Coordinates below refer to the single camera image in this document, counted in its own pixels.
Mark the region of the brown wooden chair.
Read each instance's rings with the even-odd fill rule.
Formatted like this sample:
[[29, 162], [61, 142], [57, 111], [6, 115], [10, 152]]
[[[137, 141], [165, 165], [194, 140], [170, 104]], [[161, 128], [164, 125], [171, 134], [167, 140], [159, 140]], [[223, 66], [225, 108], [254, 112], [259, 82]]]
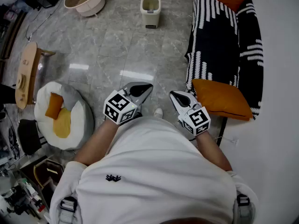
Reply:
[[63, 172], [63, 166], [47, 156], [43, 156], [20, 169], [21, 176], [26, 178], [37, 191], [48, 210], [54, 190]]

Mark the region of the person's right forearm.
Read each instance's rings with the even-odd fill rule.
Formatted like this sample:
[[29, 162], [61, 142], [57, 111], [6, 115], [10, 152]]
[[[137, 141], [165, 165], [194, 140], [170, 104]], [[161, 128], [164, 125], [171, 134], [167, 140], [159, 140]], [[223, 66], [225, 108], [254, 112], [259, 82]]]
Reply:
[[232, 167], [216, 144], [215, 140], [211, 137], [208, 131], [205, 131], [195, 137], [198, 150], [208, 161], [218, 166], [224, 171], [232, 171]]

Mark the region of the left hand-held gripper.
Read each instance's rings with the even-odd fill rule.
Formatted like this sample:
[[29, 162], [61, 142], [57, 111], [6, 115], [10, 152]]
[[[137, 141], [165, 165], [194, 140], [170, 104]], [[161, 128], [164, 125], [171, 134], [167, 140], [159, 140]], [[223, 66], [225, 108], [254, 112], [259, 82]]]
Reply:
[[130, 82], [106, 98], [103, 114], [115, 124], [122, 125], [139, 114], [142, 103], [152, 90], [151, 83]]

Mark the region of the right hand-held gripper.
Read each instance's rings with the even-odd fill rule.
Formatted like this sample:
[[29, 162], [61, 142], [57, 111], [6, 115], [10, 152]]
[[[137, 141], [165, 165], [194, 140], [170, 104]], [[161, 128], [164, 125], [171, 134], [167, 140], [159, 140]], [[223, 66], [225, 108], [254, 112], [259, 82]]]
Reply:
[[180, 124], [193, 136], [210, 128], [211, 119], [206, 108], [192, 94], [185, 91], [171, 91], [170, 99], [178, 112]]

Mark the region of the small orange cushion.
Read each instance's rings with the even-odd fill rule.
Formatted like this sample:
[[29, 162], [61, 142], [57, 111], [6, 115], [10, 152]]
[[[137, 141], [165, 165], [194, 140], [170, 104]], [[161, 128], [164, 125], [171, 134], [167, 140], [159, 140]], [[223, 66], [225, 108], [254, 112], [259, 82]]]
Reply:
[[56, 120], [60, 113], [60, 109], [61, 109], [63, 102], [64, 102], [64, 100], [63, 100], [62, 96], [52, 92], [50, 94], [49, 106], [45, 113], [45, 116]]

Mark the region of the oval wooden side table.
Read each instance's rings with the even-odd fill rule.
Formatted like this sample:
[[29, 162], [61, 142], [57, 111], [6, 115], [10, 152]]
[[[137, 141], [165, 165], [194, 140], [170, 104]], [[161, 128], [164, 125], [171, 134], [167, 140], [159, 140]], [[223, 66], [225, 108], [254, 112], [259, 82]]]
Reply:
[[41, 56], [52, 56], [54, 54], [54, 51], [39, 48], [36, 42], [30, 42], [25, 47], [21, 55], [15, 82], [15, 100], [18, 108], [23, 110], [27, 105], [34, 103], [33, 93], [40, 58]]

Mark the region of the black white striped sofa blanket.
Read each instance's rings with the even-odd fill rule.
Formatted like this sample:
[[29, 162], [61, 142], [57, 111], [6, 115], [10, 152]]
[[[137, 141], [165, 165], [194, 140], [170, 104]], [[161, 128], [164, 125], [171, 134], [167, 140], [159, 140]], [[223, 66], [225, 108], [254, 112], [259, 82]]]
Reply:
[[193, 0], [192, 28], [185, 58], [186, 91], [194, 79], [234, 86], [256, 118], [263, 95], [263, 45], [252, 0], [232, 9], [219, 0]]

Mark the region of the person's white shirt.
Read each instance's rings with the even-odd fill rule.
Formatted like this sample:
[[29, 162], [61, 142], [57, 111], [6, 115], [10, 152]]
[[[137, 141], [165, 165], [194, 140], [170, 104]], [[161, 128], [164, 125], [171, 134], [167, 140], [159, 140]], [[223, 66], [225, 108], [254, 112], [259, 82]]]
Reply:
[[253, 224], [256, 212], [239, 175], [156, 117], [119, 126], [100, 161], [69, 162], [50, 204], [52, 224]]

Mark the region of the cream pedal trash bin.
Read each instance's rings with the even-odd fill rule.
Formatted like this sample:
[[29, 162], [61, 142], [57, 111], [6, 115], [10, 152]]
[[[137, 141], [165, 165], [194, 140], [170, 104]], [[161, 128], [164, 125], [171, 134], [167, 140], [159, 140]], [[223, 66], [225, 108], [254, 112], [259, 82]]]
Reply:
[[161, 0], [141, 0], [140, 11], [145, 28], [157, 28], [161, 12]]

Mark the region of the black stool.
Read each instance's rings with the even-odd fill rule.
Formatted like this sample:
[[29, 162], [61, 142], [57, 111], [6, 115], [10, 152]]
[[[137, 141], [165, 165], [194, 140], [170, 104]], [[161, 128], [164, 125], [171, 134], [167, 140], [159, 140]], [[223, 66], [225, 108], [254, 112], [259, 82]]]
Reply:
[[25, 155], [33, 155], [42, 145], [47, 143], [46, 140], [41, 142], [45, 138], [39, 136], [36, 120], [21, 119], [17, 133]]

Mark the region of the pile of assorted clutter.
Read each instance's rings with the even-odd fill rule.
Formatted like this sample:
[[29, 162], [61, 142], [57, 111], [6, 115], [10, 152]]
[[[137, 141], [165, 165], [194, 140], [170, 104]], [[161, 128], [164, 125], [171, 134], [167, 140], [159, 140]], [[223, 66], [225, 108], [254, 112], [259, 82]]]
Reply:
[[30, 204], [25, 188], [4, 168], [0, 169], [0, 213], [4, 216], [26, 213], [36, 221], [42, 221], [41, 215]]

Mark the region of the round yellow cushion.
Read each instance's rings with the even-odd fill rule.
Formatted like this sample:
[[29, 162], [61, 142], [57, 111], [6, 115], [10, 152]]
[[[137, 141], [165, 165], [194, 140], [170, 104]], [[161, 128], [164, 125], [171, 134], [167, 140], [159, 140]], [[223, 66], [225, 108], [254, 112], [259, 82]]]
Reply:
[[71, 112], [62, 108], [57, 119], [53, 120], [53, 132], [59, 138], [67, 138], [71, 132]]

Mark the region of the person's left forearm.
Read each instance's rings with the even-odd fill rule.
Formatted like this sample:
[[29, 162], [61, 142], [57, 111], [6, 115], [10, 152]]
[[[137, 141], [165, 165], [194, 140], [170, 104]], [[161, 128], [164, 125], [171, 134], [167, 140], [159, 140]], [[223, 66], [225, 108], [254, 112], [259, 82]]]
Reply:
[[106, 155], [119, 126], [110, 119], [105, 120], [79, 149], [73, 160], [86, 166], [100, 161]]

